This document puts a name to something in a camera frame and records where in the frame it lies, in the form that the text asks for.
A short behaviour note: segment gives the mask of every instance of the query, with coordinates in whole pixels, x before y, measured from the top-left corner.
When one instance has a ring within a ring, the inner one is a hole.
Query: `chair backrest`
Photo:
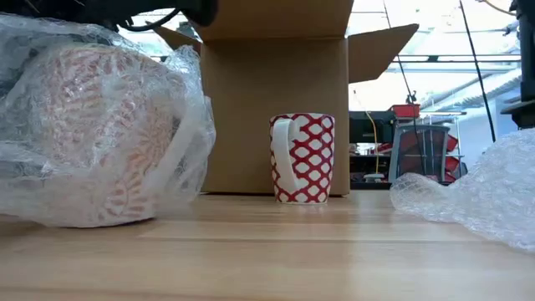
[[[453,176],[459,180],[462,176],[466,176],[468,173],[468,168],[466,167],[466,163],[462,162],[453,172]]]
[[[444,181],[449,130],[440,125],[416,125],[415,132],[414,125],[398,126],[390,157],[389,181],[392,182],[407,172],[433,176],[438,181]]]

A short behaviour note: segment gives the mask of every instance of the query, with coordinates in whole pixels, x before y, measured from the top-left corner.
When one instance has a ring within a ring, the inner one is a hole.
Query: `red object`
[[[448,152],[453,151],[457,147],[458,143],[459,143],[459,140],[456,137],[452,135],[448,135],[448,144],[446,146],[447,151]]]
[[[455,171],[459,166],[459,160],[455,157],[446,157],[446,170]]]
[[[292,119],[298,124],[298,138],[290,144],[292,168],[296,177],[306,186],[294,193],[282,189],[278,184],[280,174],[273,148],[271,149],[271,170],[275,197],[284,203],[324,203],[329,196],[333,178],[334,163],[334,118],[321,114],[286,114],[270,120],[270,142],[273,141],[273,127],[280,119]]]
[[[380,144],[378,147],[377,147],[378,151],[380,154],[388,154],[392,151],[392,144],[391,143],[383,143],[383,144]],[[375,149],[371,150],[371,153],[372,154],[375,154]]]
[[[448,171],[446,173],[446,182],[453,183],[454,181],[457,181],[457,179],[451,175],[451,173]]]
[[[392,105],[390,110],[394,111],[396,117],[418,118],[420,117],[420,105]]]

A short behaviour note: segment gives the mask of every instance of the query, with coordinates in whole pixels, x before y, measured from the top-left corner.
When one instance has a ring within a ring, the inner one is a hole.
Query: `cable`
[[[514,16],[516,17],[517,15],[515,13],[511,13],[511,12],[508,12],[507,10],[503,9],[503,8],[499,8],[498,6],[492,4],[490,1],[488,0],[479,0],[480,2],[484,2],[486,4],[488,4],[488,6],[490,6],[491,8],[494,8],[496,9],[498,12],[500,13],[506,13],[508,14],[509,16]]]
[[[385,8],[385,15],[386,15],[386,21],[388,22],[388,27],[392,28],[392,24],[390,23],[390,17],[388,14],[388,9],[386,8],[385,0],[383,0],[383,7]],[[420,143],[420,137],[418,137],[418,128],[416,127],[416,107],[415,107],[416,92],[414,92],[414,94],[410,92],[409,81],[407,80],[407,76],[405,75],[405,70],[403,69],[403,64],[401,63],[399,54],[397,55],[397,58],[398,58],[398,62],[400,63],[401,74],[403,75],[403,80],[405,81],[405,87],[407,88],[407,92],[408,92],[407,100],[409,100],[408,102],[412,104],[412,111],[413,111],[412,121],[413,121],[415,138],[416,138],[416,146],[418,147],[418,152],[420,153],[421,172],[425,176],[424,156],[423,156],[423,151],[422,151],[422,147]]]
[[[485,109],[487,110],[488,123],[491,126],[492,142],[496,142],[496,133],[494,132],[494,124],[492,123],[491,109],[488,106],[487,93],[485,92],[485,85],[483,84],[482,71],[479,69],[479,62],[477,61],[476,48],[474,47],[474,41],[471,39],[470,28],[468,27],[468,20],[466,18],[465,7],[462,5],[462,0],[459,0],[459,3],[461,5],[462,17],[465,21],[468,40],[470,41],[471,53],[474,56],[474,62],[476,63],[477,78],[479,79],[479,85],[481,86],[483,101],[485,102]]]
[[[147,24],[147,25],[143,25],[143,26],[132,26],[131,24],[129,24],[129,22],[124,22],[122,24],[120,24],[120,26],[124,29],[128,29],[130,30],[131,32],[144,32],[144,31],[147,31],[147,30],[152,30],[154,28],[158,28],[160,26],[162,26],[163,24],[169,22],[172,18],[174,18],[181,10],[179,8],[175,8],[172,12],[170,12],[167,16],[161,18],[160,20],[156,21],[156,22],[153,22],[153,23],[150,23],[150,24]]]
[[[40,14],[39,10],[33,5],[30,0],[24,0],[24,2],[37,14]]]
[[[374,119],[371,118],[368,111],[365,111],[366,116],[368,116],[369,121],[371,121],[372,126],[374,127],[374,139],[375,139],[375,174],[379,174],[379,144],[377,143],[377,129],[375,128]]]
[[[379,143],[377,142],[377,128],[375,127],[375,121],[371,117],[371,115],[368,113],[368,110],[360,103],[360,100],[357,98],[357,91],[353,90],[353,98],[356,99],[360,106],[364,108],[364,112],[366,113],[366,116],[368,116],[369,121],[371,121],[371,125],[374,127],[374,139],[375,139],[375,174],[379,174]]]

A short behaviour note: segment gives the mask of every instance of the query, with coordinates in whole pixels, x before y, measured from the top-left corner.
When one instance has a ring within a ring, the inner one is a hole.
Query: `mug handle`
[[[196,108],[191,108],[188,114],[183,115],[166,153],[161,157],[157,167],[143,180],[142,191],[146,196],[161,191],[171,179],[196,134],[200,116]]]
[[[290,158],[290,141],[296,139],[298,133],[297,124],[290,119],[277,120],[273,126],[273,154],[280,175],[278,185],[289,193],[299,190],[299,180]]]

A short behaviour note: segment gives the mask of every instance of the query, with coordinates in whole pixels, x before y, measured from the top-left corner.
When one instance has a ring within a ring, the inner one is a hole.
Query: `wrapped object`
[[[390,189],[394,207],[535,251],[535,130],[502,137],[448,187],[406,174]]]
[[[192,48],[164,65],[104,28],[6,15],[0,42],[0,214],[113,226],[196,196],[215,130]]]

